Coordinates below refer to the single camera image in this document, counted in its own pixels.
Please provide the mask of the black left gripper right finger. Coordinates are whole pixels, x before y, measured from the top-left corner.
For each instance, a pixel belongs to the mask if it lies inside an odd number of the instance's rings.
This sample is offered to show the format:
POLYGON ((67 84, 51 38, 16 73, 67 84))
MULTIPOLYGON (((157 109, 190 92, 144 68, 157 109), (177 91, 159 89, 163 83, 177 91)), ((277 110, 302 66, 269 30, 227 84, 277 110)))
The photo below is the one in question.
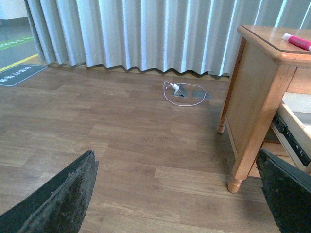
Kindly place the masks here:
POLYGON ((268 150, 256 158, 262 191, 282 233, 311 231, 311 176, 268 150))

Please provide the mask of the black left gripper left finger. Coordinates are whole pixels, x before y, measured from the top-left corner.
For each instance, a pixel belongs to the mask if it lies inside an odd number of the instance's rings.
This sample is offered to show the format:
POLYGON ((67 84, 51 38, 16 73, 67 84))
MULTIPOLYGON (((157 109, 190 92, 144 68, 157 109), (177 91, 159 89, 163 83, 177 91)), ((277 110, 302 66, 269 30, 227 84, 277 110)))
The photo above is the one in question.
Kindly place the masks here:
POLYGON ((0 216, 2 233, 77 233, 91 200, 99 162, 88 150, 0 216))

